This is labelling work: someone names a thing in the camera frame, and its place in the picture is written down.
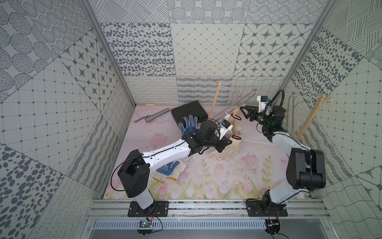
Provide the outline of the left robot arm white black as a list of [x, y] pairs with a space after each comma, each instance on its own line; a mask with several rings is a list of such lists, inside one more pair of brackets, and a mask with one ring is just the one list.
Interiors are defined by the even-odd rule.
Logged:
[[173, 161], [203, 154], [204, 148], [213, 147], [217, 152], [223, 152], [232, 144], [232, 140], [225, 136], [232, 128], [226, 119], [221, 122], [206, 119], [199, 128], [186, 129], [181, 139], [170, 145], [144, 153], [132, 151], [113, 173], [117, 174], [128, 198], [134, 199], [141, 210], [152, 210], [156, 202], [148, 189], [150, 174]]

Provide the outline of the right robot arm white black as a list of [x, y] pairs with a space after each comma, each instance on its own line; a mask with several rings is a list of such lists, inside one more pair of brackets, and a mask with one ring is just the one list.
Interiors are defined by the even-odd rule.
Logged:
[[311, 192], [326, 186], [325, 159], [322, 151], [311, 149], [290, 136], [282, 127], [286, 110], [284, 90], [272, 99], [259, 96], [258, 106], [240, 107], [244, 117], [262, 126], [261, 133], [288, 156], [286, 180], [262, 196], [263, 207], [283, 205], [301, 192]]

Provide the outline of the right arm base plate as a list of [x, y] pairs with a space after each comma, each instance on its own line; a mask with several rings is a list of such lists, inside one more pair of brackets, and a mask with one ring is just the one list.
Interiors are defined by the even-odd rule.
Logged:
[[285, 204], [264, 204], [260, 200], [247, 199], [245, 201], [249, 217], [287, 217]]

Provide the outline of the grey clip hanger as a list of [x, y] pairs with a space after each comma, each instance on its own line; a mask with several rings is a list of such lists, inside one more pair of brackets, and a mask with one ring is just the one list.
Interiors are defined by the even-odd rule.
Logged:
[[[268, 96], [270, 102], [268, 102], [267, 105], [267, 119], [264, 124], [259, 124], [256, 122], [258, 125], [261, 126], [261, 129], [259, 130], [260, 133], [264, 135], [271, 135], [275, 134], [277, 131], [284, 131], [287, 132], [287, 128], [285, 127], [286, 123], [286, 106], [285, 106], [285, 99], [286, 96], [284, 95], [285, 91], [283, 89], [278, 90], [276, 97], [273, 94], [272, 96], [267, 95], [261, 95], [261, 96]], [[252, 108], [258, 107], [258, 102], [257, 102], [257, 96], [254, 96], [250, 100], [248, 98], [243, 99], [243, 101], [246, 103], [244, 106], [251, 106]]]

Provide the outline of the white clothes peg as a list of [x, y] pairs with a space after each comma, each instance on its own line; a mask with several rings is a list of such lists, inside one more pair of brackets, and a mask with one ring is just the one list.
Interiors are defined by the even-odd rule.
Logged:
[[229, 113], [225, 113], [224, 119], [230, 121], [231, 115]]

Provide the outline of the beige knit gloves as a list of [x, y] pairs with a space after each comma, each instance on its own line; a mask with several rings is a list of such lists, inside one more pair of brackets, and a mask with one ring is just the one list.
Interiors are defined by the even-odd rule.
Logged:
[[213, 160], [216, 161], [230, 161], [230, 159], [236, 155], [238, 155], [240, 143], [242, 138], [236, 135], [233, 135], [231, 138], [232, 144], [228, 145], [221, 153], [217, 150], [214, 150], [210, 153], [210, 156]]

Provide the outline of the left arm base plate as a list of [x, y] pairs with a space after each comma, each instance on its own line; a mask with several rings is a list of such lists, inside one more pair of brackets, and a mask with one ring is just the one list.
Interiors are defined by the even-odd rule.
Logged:
[[130, 203], [128, 217], [167, 217], [169, 201], [154, 201], [146, 209], [142, 209], [136, 201]]

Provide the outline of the orange clothes peg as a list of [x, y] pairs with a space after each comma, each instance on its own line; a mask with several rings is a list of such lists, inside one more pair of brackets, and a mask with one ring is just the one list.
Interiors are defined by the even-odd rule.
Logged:
[[235, 117], [240, 109], [238, 107], [235, 107], [232, 115]]

